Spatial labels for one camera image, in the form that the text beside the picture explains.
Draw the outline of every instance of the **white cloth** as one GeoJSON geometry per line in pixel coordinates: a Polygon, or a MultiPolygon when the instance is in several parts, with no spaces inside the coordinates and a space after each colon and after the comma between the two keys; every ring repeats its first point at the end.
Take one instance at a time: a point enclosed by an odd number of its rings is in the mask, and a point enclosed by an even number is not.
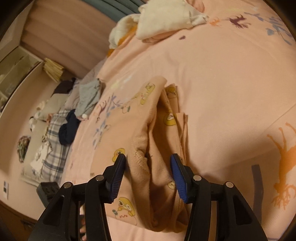
{"type": "Polygon", "coordinates": [[[207,22],[208,16],[185,0],[149,0],[139,7],[141,13],[136,38],[145,40],[158,34],[190,29],[207,22]]]}
{"type": "Polygon", "coordinates": [[[41,146],[38,148],[33,161],[30,163],[31,167],[35,170],[36,176],[41,177],[44,161],[51,151],[52,147],[48,140],[43,142],[41,146]]]}
{"type": "Polygon", "coordinates": [[[109,35],[109,49],[116,49],[119,40],[139,21],[140,14],[134,13],[120,19],[109,35]]]}
{"type": "Polygon", "coordinates": [[[130,14],[122,18],[112,29],[109,35],[110,49],[116,49],[119,40],[137,23],[137,39],[145,41],[157,36],[156,41],[159,41],[173,35],[175,31],[190,29],[208,20],[206,14],[196,10],[186,0],[149,0],[139,7],[139,11],[140,14],[130,14]]]}

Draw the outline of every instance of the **orange tree print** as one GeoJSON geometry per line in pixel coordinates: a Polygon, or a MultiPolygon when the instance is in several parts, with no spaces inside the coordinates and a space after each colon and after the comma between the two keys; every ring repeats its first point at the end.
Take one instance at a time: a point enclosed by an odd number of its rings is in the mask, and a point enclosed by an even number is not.
{"type": "MultiPolygon", "coordinates": [[[[286,123],[286,126],[290,127],[296,134],[296,129],[293,126],[289,123],[286,123]]],[[[281,159],[279,161],[279,183],[274,184],[274,188],[277,191],[278,196],[276,196],[272,202],[274,203],[274,206],[277,206],[278,208],[280,208],[283,204],[284,209],[286,209],[286,206],[289,204],[291,198],[290,191],[294,190],[294,198],[296,197],[296,187],[294,185],[287,184],[286,181],[287,173],[296,165],[296,144],[287,151],[287,141],[284,131],[281,127],[279,130],[283,136],[283,147],[276,142],[271,135],[267,135],[267,137],[269,137],[277,146],[281,154],[281,159]]]]}

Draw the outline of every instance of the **navy blue cloth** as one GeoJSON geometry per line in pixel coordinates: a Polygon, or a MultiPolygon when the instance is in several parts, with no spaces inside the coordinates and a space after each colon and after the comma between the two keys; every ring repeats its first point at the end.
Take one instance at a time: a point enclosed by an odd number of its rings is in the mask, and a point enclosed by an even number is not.
{"type": "Polygon", "coordinates": [[[75,109],[71,110],[68,113],[66,117],[66,121],[68,123],[63,124],[59,129],[59,142],[61,143],[61,145],[72,144],[75,139],[75,135],[78,130],[80,120],[76,118],[74,112],[75,109]]]}

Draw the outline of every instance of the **pillow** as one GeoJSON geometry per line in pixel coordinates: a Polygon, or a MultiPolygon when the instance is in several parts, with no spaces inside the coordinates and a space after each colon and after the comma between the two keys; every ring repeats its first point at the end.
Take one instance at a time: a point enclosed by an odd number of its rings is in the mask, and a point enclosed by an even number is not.
{"type": "Polygon", "coordinates": [[[46,182],[40,177],[34,175],[32,167],[30,165],[31,161],[34,159],[37,149],[40,147],[42,142],[42,136],[47,128],[46,122],[38,120],[35,126],[35,129],[31,136],[31,141],[29,143],[26,156],[23,163],[23,168],[21,172],[20,179],[26,183],[29,183],[34,186],[38,186],[41,182],[46,182]]]}
{"type": "Polygon", "coordinates": [[[48,114],[58,113],[68,98],[68,94],[54,94],[50,97],[44,109],[38,117],[41,121],[46,121],[48,114]]]}

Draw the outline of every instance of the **peach cloth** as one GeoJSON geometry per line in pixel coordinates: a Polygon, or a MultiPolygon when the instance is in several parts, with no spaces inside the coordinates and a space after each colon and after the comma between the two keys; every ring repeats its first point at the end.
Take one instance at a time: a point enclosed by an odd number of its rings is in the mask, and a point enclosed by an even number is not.
{"type": "Polygon", "coordinates": [[[120,108],[108,108],[90,173],[91,178],[103,173],[124,153],[125,175],[106,214],[153,231],[180,232],[189,215],[176,192],[170,156],[178,153],[186,163],[186,117],[178,111],[176,87],[164,89],[166,82],[152,78],[120,108]]]}
{"type": "MultiPolygon", "coordinates": [[[[66,176],[88,181],[94,130],[106,110],[96,119],[108,96],[120,88],[135,95],[152,77],[163,76],[178,86],[179,111],[188,115],[187,164],[211,182],[232,181],[268,238],[277,240],[296,213],[296,44],[261,0],[203,3],[208,24],[157,44],[128,38],[108,58],[99,73],[104,98],[79,127],[66,176]]],[[[132,240],[151,234],[131,229],[132,240]]]]}

